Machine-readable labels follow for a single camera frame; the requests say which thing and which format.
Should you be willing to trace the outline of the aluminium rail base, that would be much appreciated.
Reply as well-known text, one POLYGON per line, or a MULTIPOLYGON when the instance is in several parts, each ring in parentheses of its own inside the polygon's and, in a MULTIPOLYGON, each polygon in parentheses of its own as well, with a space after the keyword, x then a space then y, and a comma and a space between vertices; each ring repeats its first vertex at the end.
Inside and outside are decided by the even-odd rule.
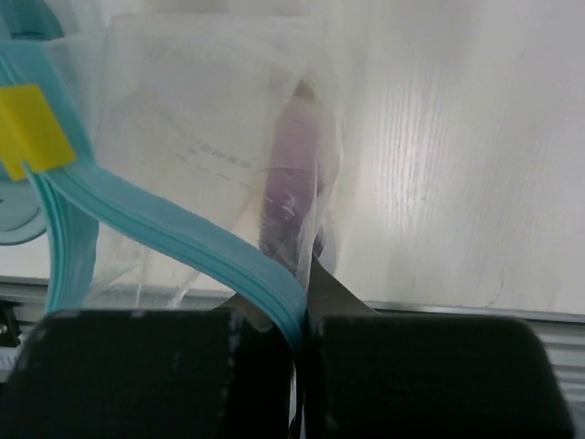
POLYGON ((417 355, 427 349, 432 359, 453 351, 469 366, 488 359, 505 358, 514 365, 534 344, 524 340, 531 331, 540 339, 559 387, 570 402, 584 402, 584 324, 572 321, 524 319, 467 313, 461 309, 394 309, 383 307, 374 316, 330 316, 331 327, 341 331, 341 343, 356 340, 353 333, 371 335, 376 348, 388 348, 393 355, 407 349, 417 355))

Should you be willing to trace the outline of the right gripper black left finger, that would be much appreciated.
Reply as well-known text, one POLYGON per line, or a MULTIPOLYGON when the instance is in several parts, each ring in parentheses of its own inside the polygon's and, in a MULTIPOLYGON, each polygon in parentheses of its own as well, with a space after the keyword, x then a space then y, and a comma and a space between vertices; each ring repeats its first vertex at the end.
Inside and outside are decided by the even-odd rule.
POLYGON ((32 329, 1 390, 4 438, 294 438, 293 352, 257 306, 84 309, 32 329))

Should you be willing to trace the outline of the teal plastic tray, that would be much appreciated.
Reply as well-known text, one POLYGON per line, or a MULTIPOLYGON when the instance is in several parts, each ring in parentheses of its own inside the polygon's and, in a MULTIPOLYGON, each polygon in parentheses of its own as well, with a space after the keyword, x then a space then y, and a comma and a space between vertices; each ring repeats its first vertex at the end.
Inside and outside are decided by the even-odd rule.
MULTIPOLYGON (((63 35, 62 27, 44 1, 1 2, 1 41, 51 40, 63 35)), ((13 181, 1 168, 1 244, 30 242, 46 230, 36 196, 26 180, 13 181)))

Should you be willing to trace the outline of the purple toy eggplant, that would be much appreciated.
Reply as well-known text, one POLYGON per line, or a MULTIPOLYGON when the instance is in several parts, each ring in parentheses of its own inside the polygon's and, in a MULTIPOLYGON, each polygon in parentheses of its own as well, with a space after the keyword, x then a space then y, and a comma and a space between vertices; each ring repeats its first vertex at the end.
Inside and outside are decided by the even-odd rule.
POLYGON ((303 229, 322 183, 318 153, 322 117, 314 90, 299 81, 282 109, 266 169, 259 248, 298 274, 308 232, 303 229))

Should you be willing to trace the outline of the clear zip top bag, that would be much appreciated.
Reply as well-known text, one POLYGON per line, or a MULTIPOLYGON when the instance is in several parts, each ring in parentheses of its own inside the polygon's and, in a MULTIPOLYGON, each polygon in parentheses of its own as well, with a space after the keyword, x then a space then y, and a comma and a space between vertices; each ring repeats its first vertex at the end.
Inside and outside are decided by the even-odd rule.
POLYGON ((47 311, 171 309, 215 287, 300 347, 340 167, 336 80, 307 16, 119 16, 97 33, 3 42, 1 162, 47 223, 47 311), (322 188, 294 274, 259 235, 274 129, 301 80, 322 117, 322 188))

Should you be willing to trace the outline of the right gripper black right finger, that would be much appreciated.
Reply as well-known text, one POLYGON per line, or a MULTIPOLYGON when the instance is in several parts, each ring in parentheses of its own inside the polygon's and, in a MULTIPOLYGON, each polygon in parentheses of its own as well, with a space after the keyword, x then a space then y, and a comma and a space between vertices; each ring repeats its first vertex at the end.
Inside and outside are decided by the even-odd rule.
POLYGON ((453 351, 393 355, 355 331, 343 345, 330 316, 378 314, 311 266, 303 366, 310 438, 571 438, 575 426, 548 356, 533 340, 514 365, 469 366, 453 351))

